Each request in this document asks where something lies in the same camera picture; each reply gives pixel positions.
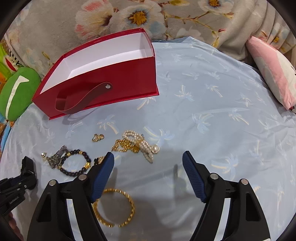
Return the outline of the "grey floral blanket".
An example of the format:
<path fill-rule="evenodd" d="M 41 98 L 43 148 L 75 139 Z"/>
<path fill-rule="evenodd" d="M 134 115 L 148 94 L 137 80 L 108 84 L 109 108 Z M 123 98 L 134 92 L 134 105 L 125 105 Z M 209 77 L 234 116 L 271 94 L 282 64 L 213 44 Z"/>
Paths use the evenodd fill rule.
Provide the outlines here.
<path fill-rule="evenodd" d="M 136 28 L 152 41 L 190 36 L 244 62 L 250 36 L 285 55 L 295 49 L 295 36 L 267 1 L 31 1 L 3 39 L 22 66 L 44 77 L 71 49 Z"/>

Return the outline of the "silver wristwatch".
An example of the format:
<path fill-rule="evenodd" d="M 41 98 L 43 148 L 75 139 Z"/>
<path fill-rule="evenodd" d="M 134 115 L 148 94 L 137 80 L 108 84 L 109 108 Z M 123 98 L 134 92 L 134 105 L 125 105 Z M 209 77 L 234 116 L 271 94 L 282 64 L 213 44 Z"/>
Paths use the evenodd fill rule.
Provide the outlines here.
<path fill-rule="evenodd" d="M 58 169 L 62 164 L 62 157 L 68 152 L 66 146 L 62 146 L 55 154 L 46 157 L 46 161 L 52 169 Z"/>

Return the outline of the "red gift box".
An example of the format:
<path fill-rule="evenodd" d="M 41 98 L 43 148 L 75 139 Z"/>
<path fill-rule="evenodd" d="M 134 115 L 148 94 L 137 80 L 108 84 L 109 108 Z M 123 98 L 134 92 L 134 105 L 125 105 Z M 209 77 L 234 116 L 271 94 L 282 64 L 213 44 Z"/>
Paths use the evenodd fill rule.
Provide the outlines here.
<path fill-rule="evenodd" d="M 143 28 L 99 37 L 63 54 L 32 101 L 50 119 L 157 96 L 156 55 Z"/>

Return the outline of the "pink white plush toy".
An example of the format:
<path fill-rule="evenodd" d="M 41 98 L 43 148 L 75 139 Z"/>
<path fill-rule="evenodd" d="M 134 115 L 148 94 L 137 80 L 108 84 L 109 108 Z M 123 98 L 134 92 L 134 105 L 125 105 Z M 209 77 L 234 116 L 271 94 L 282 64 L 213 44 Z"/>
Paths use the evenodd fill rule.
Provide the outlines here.
<path fill-rule="evenodd" d="M 295 108 L 295 68 L 280 51 L 250 37 L 246 47 L 276 99 L 287 110 Z"/>

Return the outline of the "green round plush pillow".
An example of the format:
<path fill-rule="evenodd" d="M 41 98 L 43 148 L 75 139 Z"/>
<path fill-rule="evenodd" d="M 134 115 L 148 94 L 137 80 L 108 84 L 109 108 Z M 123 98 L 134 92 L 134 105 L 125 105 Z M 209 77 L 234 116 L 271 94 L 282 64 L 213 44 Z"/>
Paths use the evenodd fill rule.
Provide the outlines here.
<path fill-rule="evenodd" d="M 32 103 L 40 83 L 41 77 L 34 69 L 19 68 L 1 91 L 1 115 L 8 121 L 16 121 Z"/>

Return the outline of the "small gold clasp charm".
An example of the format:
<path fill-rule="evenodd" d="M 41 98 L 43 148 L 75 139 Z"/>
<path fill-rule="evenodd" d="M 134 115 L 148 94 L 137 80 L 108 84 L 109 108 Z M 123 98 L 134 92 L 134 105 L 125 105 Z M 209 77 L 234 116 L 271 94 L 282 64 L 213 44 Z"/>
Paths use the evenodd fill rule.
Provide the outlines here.
<path fill-rule="evenodd" d="M 103 134 L 94 134 L 93 138 L 92 138 L 92 142 L 98 142 L 100 140 L 104 139 L 104 135 Z"/>

